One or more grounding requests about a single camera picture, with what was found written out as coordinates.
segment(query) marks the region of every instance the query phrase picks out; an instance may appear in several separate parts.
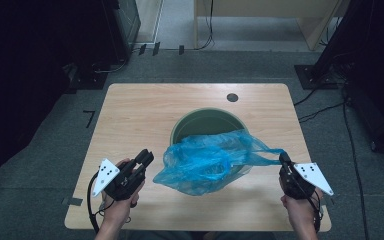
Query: hand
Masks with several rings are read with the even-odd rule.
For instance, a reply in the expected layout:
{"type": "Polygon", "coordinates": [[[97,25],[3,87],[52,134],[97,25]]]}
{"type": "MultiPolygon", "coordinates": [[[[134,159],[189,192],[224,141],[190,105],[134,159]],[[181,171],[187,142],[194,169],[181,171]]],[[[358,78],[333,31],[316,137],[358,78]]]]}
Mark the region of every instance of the hand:
{"type": "MultiPolygon", "coordinates": [[[[317,202],[323,197],[323,193],[316,188],[311,200],[315,206],[319,206],[317,202]]],[[[314,209],[307,199],[296,200],[287,195],[280,198],[283,206],[288,210],[289,222],[299,239],[317,239],[316,230],[314,228],[314,209]]]]}
{"type": "MultiPolygon", "coordinates": [[[[128,162],[130,159],[124,159],[116,165],[128,162]]],[[[136,204],[139,200],[139,191],[142,189],[145,181],[136,189],[132,196],[127,200],[115,201],[102,192],[102,199],[105,201],[104,220],[95,239],[117,239],[119,231],[129,218],[130,206],[136,204]]]]}

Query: gray carpet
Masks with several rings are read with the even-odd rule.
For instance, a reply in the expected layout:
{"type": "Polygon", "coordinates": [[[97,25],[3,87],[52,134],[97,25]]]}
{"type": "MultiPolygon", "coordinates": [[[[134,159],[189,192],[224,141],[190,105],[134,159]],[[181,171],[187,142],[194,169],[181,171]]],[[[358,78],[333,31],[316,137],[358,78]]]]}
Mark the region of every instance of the gray carpet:
{"type": "MultiPolygon", "coordinates": [[[[92,230],[65,228],[68,206],[62,202],[74,191],[110,84],[285,83],[297,102],[310,91],[302,90],[294,65],[314,64],[318,57],[319,53],[298,52],[135,53],[124,68],[108,75],[104,90],[63,95],[31,144],[0,168],[0,239],[93,239],[92,230]],[[90,114],[85,110],[96,111],[89,127],[90,114]]],[[[341,101],[341,89],[319,90],[296,107],[297,115],[341,101]]],[[[371,139],[354,109],[346,107],[346,113],[364,190],[368,232],[371,239],[384,239],[384,153],[370,150],[371,139]]],[[[332,229],[320,233],[320,238],[364,239],[359,187],[342,107],[320,113],[301,127],[312,160],[336,193],[328,200],[332,229]]],[[[295,239],[292,232],[276,232],[275,236],[295,239]]]]}

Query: table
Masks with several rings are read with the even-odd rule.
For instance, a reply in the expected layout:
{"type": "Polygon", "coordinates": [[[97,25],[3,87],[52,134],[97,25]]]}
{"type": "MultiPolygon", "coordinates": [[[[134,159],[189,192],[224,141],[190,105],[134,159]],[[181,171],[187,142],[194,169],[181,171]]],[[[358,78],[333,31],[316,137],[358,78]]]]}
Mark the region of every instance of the table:
{"type": "MultiPolygon", "coordinates": [[[[194,43],[198,48],[198,17],[209,17],[213,0],[194,0],[194,43]]],[[[310,50],[322,34],[342,0],[221,0],[213,2],[213,17],[297,18],[310,50]]]]}
{"type": "MultiPolygon", "coordinates": [[[[190,111],[220,108],[240,118],[250,134],[272,148],[283,148],[296,162],[310,162],[288,88],[284,84],[113,84],[109,87],[65,219],[70,229],[90,229],[86,190],[102,158],[116,163],[144,148],[155,159],[131,222],[124,229],[189,231],[292,231],[280,197],[280,166],[253,167],[224,189],[189,196],[152,182],[176,122],[190,111]],[[234,93],[238,101],[230,102],[234,93]]],[[[92,198],[98,209],[101,198],[92,198]]],[[[327,209],[321,231],[331,227],[327,209]]]]}

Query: wooden table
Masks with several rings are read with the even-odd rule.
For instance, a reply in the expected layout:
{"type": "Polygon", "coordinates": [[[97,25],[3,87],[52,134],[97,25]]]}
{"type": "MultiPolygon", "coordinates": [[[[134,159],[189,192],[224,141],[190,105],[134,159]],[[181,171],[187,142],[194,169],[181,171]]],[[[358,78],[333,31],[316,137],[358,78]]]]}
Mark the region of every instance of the wooden table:
{"type": "MultiPolygon", "coordinates": [[[[198,48],[198,17],[210,17],[213,0],[194,0],[194,47],[198,48]]],[[[296,18],[310,50],[318,46],[342,0],[220,0],[213,17],[296,18]]]]}
{"type": "MultiPolygon", "coordinates": [[[[146,172],[138,206],[125,229],[189,231],[291,231],[280,202],[280,166],[253,167],[224,189],[189,196],[152,182],[163,169],[162,156],[176,122],[190,111],[215,107],[231,112],[250,134],[272,148],[283,148],[293,161],[310,162],[288,88],[284,84],[113,84],[109,87],[87,152],[65,225],[90,229],[86,190],[102,158],[116,163],[144,148],[155,159],[146,172]],[[239,97],[227,100],[229,93],[239,97]]],[[[101,198],[92,198],[98,209],[101,198]]],[[[321,231],[331,227],[325,209],[321,231]]]]}

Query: blue plastic bag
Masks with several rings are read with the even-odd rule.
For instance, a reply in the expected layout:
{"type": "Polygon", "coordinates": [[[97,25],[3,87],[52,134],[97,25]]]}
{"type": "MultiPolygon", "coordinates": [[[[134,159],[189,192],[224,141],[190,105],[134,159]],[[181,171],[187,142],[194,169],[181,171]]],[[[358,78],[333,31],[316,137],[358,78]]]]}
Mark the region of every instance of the blue plastic bag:
{"type": "Polygon", "coordinates": [[[271,149],[246,130],[189,136],[164,153],[164,169],[154,182],[200,196],[218,191],[247,174],[252,166],[280,165],[283,149],[271,149]],[[271,160],[261,153],[275,155],[271,160]]]}

